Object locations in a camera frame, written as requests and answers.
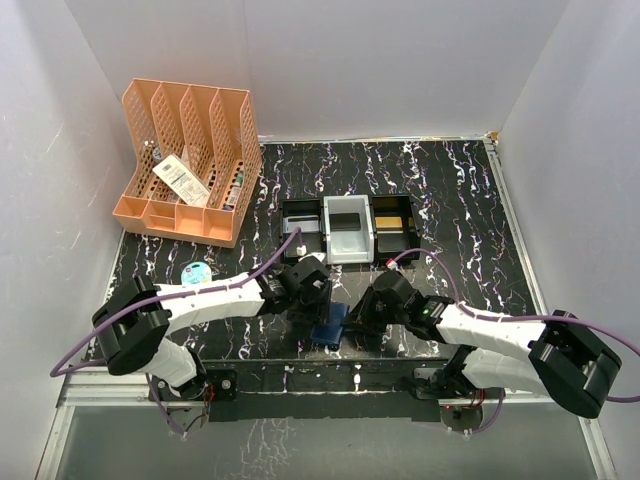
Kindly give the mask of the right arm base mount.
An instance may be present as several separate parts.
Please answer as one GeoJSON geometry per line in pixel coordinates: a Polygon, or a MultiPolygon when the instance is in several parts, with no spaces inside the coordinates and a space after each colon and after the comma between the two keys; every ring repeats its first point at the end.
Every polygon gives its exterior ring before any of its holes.
{"type": "Polygon", "coordinates": [[[461,373],[445,374],[443,368],[414,368],[393,383],[397,392],[406,392],[419,400],[468,399],[478,400],[484,391],[490,399],[497,399],[503,387],[474,386],[461,373]]]}

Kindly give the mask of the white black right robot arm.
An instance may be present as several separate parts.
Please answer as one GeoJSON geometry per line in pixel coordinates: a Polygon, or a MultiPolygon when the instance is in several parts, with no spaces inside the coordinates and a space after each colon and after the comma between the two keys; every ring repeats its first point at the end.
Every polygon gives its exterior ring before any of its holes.
{"type": "Polygon", "coordinates": [[[421,340],[456,348],[442,368],[405,379],[416,397],[466,397],[501,388],[549,397],[593,419],[622,365],[574,318],[517,320],[466,309],[451,298],[422,294],[397,271],[377,277],[345,318],[347,328],[366,335],[380,335],[391,324],[421,340]]]}

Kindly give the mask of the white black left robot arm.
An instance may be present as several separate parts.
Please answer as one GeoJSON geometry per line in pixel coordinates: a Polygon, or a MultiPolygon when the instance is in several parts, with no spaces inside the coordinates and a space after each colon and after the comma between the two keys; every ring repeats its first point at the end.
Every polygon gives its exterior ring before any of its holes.
{"type": "Polygon", "coordinates": [[[330,290],[329,269],[315,255],[294,265],[275,264],[204,284],[200,289],[156,285],[136,276],[121,285],[93,315],[97,343],[113,376],[145,373],[182,399],[196,399],[210,385],[198,354],[170,336],[195,324],[254,318],[290,310],[310,320],[330,290]]]}

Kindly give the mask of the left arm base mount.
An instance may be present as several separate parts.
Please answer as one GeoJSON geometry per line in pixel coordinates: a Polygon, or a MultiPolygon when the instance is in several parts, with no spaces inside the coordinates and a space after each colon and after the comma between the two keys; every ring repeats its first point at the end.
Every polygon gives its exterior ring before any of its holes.
{"type": "Polygon", "coordinates": [[[205,363],[206,375],[200,378],[203,385],[190,395],[183,395],[178,390],[172,389],[165,380],[152,376],[154,386],[159,399],[162,402],[231,402],[235,401],[238,394],[238,372],[229,366],[221,366],[205,363]]]}

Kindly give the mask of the blue card holder wallet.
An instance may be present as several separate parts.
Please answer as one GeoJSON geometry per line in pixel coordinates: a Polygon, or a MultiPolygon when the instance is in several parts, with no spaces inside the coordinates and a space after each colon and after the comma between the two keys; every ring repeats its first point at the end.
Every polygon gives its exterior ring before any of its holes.
{"type": "Polygon", "coordinates": [[[344,333],[343,321],[348,312],[348,304],[331,302],[327,310],[326,322],[312,327],[311,342],[317,346],[338,350],[344,333]]]}

